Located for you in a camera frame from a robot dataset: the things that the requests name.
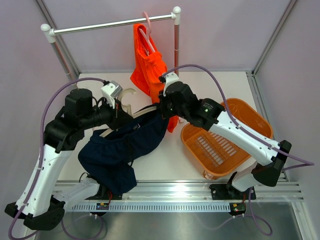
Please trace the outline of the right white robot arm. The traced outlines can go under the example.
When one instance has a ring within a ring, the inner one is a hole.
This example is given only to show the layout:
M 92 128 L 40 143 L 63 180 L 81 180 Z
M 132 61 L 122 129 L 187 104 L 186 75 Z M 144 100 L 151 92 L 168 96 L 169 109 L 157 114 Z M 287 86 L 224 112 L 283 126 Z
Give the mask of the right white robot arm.
M 233 173 L 224 188 L 216 189 L 217 194 L 237 199 L 255 185 L 276 186 L 292 147 L 290 142 L 264 137 L 238 121 L 227 104 L 198 99 L 189 85 L 178 79 L 166 80 L 159 98 L 164 117 L 179 116 L 208 134 L 230 141 L 256 160 L 256 164 Z

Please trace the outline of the pink plastic hanger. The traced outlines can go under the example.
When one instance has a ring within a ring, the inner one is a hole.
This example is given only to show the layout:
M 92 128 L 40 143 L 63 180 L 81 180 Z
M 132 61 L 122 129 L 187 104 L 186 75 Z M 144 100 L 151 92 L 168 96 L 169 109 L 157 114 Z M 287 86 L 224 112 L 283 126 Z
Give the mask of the pink plastic hanger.
M 141 36 L 144 38 L 146 44 L 148 45 L 148 47 L 143 45 L 143 49 L 145 51 L 145 54 L 147 56 L 149 56 L 150 54 L 156 52 L 155 48 L 153 47 L 153 45 L 151 43 L 151 39 L 150 39 L 150 34 L 152 32 L 151 21 L 150 21 L 148 14 L 145 11 L 142 13 L 142 16 L 146 18 L 147 27 L 146 27 L 145 31 L 143 31 L 143 29 L 141 27 L 139 27 L 138 29 L 139 29 Z

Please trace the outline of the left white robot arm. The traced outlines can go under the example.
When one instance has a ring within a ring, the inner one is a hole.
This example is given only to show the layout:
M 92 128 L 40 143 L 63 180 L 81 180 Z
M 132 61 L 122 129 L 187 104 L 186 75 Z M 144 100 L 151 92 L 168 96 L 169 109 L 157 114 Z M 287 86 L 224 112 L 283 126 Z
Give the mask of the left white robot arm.
M 59 175 L 85 131 L 107 125 L 112 130 L 124 126 L 132 117 L 121 103 L 123 90 L 101 89 L 102 98 L 93 104 L 93 93 L 85 88 L 72 90 L 63 107 L 48 124 L 41 125 L 38 160 L 21 197 L 7 204 L 5 213 L 34 231 L 50 231 L 64 217 L 66 210 L 79 202 L 95 197 L 103 199 L 106 183 L 96 173 L 60 194 L 53 194 Z

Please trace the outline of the beige plastic hanger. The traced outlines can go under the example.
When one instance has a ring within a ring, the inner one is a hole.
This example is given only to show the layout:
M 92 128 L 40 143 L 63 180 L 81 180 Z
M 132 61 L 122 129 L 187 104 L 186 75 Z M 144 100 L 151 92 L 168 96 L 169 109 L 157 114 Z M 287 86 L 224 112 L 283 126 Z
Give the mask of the beige plastic hanger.
M 138 104 L 139 103 L 138 96 L 139 95 L 135 89 L 127 87 L 127 88 L 123 88 L 122 92 L 116 99 L 120 101 L 123 110 L 127 113 L 127 123 L 129 121 L 132 121 L 133 118 L 136 118 L 137 116 L 139 116 L 138 107 L 141 107 L 142 105 Z M 109 133 L 118 129 L 119 128 L 117 129 L 109 128 L 109 130 L 106 130 L 104 133 L 101 134 L 101 136 L 106 137 Z

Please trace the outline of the navy blue shorts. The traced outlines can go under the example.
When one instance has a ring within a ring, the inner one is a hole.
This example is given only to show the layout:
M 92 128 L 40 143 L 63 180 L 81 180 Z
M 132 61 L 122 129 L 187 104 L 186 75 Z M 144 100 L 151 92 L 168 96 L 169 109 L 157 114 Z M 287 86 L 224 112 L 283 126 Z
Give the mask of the navy blue shorts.
M 134 160 L 159 146 L 168 124 L 159 112 L 151 111 L 105 137 L 101 136 L 103 129 L 95 130 L 78 153 L 78 160 L 99 184 L 122 195 L 137 185 Z

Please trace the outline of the orange shorts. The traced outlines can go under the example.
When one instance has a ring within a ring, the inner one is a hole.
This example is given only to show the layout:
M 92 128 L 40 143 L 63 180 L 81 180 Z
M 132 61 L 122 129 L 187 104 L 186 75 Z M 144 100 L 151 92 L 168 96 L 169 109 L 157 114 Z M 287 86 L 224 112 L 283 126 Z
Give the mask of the orange shorts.
M 130 76 L 132 83 L 143 93 L 151 98 L 151 102 L 159 103 L 159 93 L 164 90 L 164 84 L 159 77 L 168 68 L 162 60 L 162 54 L 157 50 L 152 38 L 151 45 L 148 45 L 141 31 L 146 32 L 147 28 L 143 24 L 133 25 L 133 44 L 135 69 Z

